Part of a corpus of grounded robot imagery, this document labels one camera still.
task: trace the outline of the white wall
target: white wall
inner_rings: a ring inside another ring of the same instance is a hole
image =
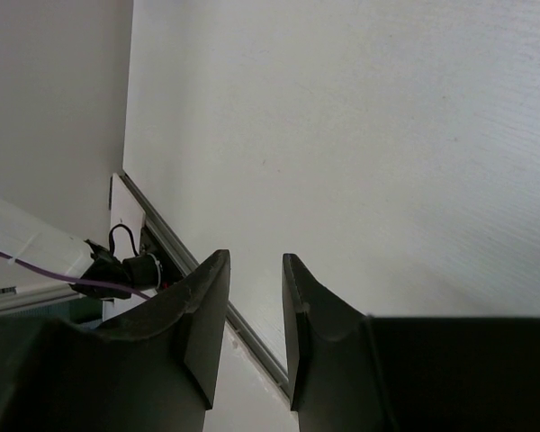
[[[131,0],[0,0],[0,196],[99,242],[121,168],[131,14]],[[0,262],[0,287],[36,281]]]
[[[362,312],[540,314],[540,2],[136,0],[124,167],[283,360],[283,252]]]

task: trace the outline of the gray metal trim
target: gray metal trim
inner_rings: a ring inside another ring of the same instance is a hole
[[[128,187],[144,212],[146,212],[146,227],[160,242],[161,246],[175,262],[182,274],[184,276],[189,275],[198,266],[196,258],[193,257],[188,248],[172,231],[164,219],[162,219],[156,209],[150,204],[148,199],[128,175],[121,175],[121,180],[126,187]],[[278,388],[280,388],[284,395],[288,397],[288,375],[286,370],[231,302],[228,304],[226,319],[246,344],[252,355],[266,369]]]
[[[78,299],[77,292],[68,285],[54,286],[36,292],[17,293],[0,297],[0,315],[27,311],[28,309],[48,306],[55,303]]]

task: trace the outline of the black plastic part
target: black plastic part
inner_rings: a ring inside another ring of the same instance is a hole
[[[158,288],[159,290],[184,279],[175,261],[146,226],[142,227],[140,232],[140,252],[143,254],[152,254],[160,262],[162,268],[160,285],[162,286]]]
[[[114,257],[107,249],[97,245],[93,241],[87,240],[86,243],[92,248],[92,258],[94,262],[90,268],[82,274],[81,279],[89,279],[93,281],[113,282],[117,284],[125,284],[133,287],[132,280],[122,263]],[[93,299],[129,299],[129,292],[113,290],[112,288],[100,288],[97,286],[82,285],[80,283],[72,284],[70,287],[83,295],[92,297]]]
[[[0,318],[0,431],[201,431],[229,286],[222,250],[93,332]]]
[[[162,265],[156,256],[146,254],[126,258],[122,260],[122,265],[138,289],[157,287],[162,274]]]
[[[540,319],[366,317],[283,257],[301,432],[540,431]]]

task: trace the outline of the black cable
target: black cable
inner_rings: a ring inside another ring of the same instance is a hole
[[[110,253],[112,254],[112,256],[114,255],[114,250],[116,249],[116,243],[114,242],[114,230],[116,230],[117,228],[124,228],[126,232],[128,232],[128,236],[130,237],[130,244],[132,246],[132,252],[134,252],[134,256],[137,257],[139,253],[136,250],[136,244],[134,242],[134,234],[132,233],[132,230],[128,228],[126,225],[124,225],[123,223],[119,223],[118,225],[115,225],[114,227],[112,227],[112,229],[110,229],[110,232],[108,233],[108,246],[110,247]]]

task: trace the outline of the purple wire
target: purple wire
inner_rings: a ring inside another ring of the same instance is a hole
[[[12,257],[0,252],[0,257],[5,259],[11,259]],[[81,284],[81,285],[88,285],[88,286],[97,286],[99,288],[110,288],[113,290],[118,291],[124,291],[126,293],[138,295],[139,297],[143,298],[144,300],[150,300],[150,297],[148,297],[146,294],[135,290],[134,288],[130,288],[129,286],[122,285],[120,283],[113,283],[113,282],[103,282],[103,281],[91,281],[89,279],[80,279],[78,277],[71,277],[66,276],[64,274],[58,274],[54,272],[50,272],[48,270],[45,270],[43,268],[39,268],[36,265],[32,265],[29,263],[26,263],[20,259],[16,259],[16,264],[19,266],[22,266],[24,268],[27,268],[28,270],[32,270],[34,273],[37,273],[38,275],[49,277],[50,279],[58,279],[62,282],[67,282],[69,284]]]

